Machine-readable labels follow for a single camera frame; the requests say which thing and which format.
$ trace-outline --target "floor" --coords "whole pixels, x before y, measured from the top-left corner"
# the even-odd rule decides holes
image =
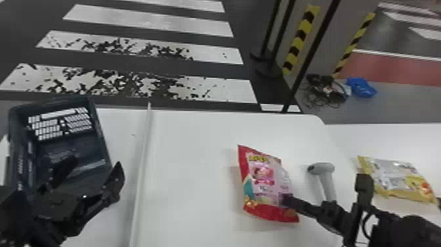
[[[116,106],[274,112],[289,89],[283,79],[257,76],[249,58],[271,6],[4,0],[0,32],[9,38],[0,40],[0,100],[88,94]],[[295,102],[290,109],[300,112]]]
[[[327,124],[441,122],[434,109],[441,104],[441,8],[434,1],[388,1],[376,10],[340,78],[364,77],[378,95],[310,109],[299,91],[302,111]],[[277,112],[286,83],[257,76],[248,55],[260,45],[271,6],[3,0],[0,32],[9,39],[0,39],[0,114],[19,102],[76,93],[110,106]],[[290,111],[300,111],[296,102]]]
[[[301,108],[328,124],[441,122],[441,3],[388,1],[375,13],[339,78],[344,83],[363,77],[378,94],[372,99],[351,96],[338,109],[313,109],[299,91]]]

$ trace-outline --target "hazard stripe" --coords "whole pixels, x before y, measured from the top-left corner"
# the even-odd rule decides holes
[[[348,62],[350,55],[357,47],[357,44],[362,39],[363,35],[366,33],[366,30],[368,29],[368,27],[371,24],[374,17],[375,17],[375,13],[369,13],[366,16],[366,18],[364,19],[364,21],[362,23],[362,27],[355,33],[354,39],[352,39],[352,42],[350,42],[350,45],[346,48],[345,53],[343,54],[343,57],[340,59],[339,63],[337,64],[337,67],[335,68],[334,72],[332,73],[333,78],[337,78],[337,76],[339,76],[341,70],[343,69],[345,64]]]
[[[299,28],[297,29],[291,48],[289,49],[285,63],[283,64],[282,71],[285,75],[288,75],[293,71],[294,65],[296,65],[300,52],[305,46],[306,38],[312,30],[312,24],[319,11],[320,6],[308,5],[306,7],[306,11],[303,14]]]

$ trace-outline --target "white stripe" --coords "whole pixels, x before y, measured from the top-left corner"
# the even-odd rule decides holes
[[[50,31],[39,48],[243,64],[237,48]]]
[[[410,30],[425,37],[426,39],[441,40],[441,32],[439,31],[428,30],[423,28],[412,28],[412,27],[410,27]]]
[[[380,55],[380,56],[394,56],[394,57],[400,57],[400,58],[410,58],[410,59],[417,59],[417,60],[441,62],[441,58],[430,57],[430,56],[415,56],[415,55],[408,55],[408,54],[386,53],[383,51],[369,51],[369,50],[360,50],[360,49],[355,49],[354,52],[355,53],[372,54],[372,55]]]
[[[414,13],[419,13],[419,14],[428,14],[428,15],[436,16],[436,13],[433,13],[432,11],[430,11],[428,9],[422,9],[422,8],[405,6],[405,5],[397,5],[394,3],[380,3],[380,4],[378,4],[378,7],[384,8],[384,9],[394,9],[396,11],[408,11],[408,12],[414,12]]]
[[[19,64],[0,84],[0,90],[257,103],[251,83],[244,79],[161,76],[38,64]]]
[[[225,12],[224,6],[220,1],[209,1],[209,0],[120,0],[120,1],[149,3],[153,5],[195,9],[197,11]]]
[[[88,5],[73,6],[63,20],[233,37],[228,22]]]
[[[281,112],[284,106],[282,104],[261,104],[262,111],[265,112]],[[299,106],[291,105],[288,112],[301,112]]]
[[[401,22],[410,22],[410,23],[425,24],[425,25],[431,25],[431,26],[441,26],[441,20],[439,20],[439,19],[410,16],[410,15],[406,15],[406,14],[398,14],[398,13],[392,13],[392,12],[384,12],[384,13],[387,16],[391,17],[392,19],[397,20],[397,21],[401,21]]]

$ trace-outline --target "snack bag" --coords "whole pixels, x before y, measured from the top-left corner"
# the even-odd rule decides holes
[[[299,222],[295,210],[281,206],[282,194],[293,194],[282,161],[246,146],[238,148],[245,200],[243,210],[271,221]]]
[[[438,203],[429,183],[411,163],[363,156],[358,161],[363,172],[373,178],[376,193],[386,198]]]

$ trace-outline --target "blue object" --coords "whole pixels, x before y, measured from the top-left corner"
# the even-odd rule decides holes
[[[355,95],[362,98],[370,98],[378,93],[364,78],[348,78],[346,85],[350,86]]]

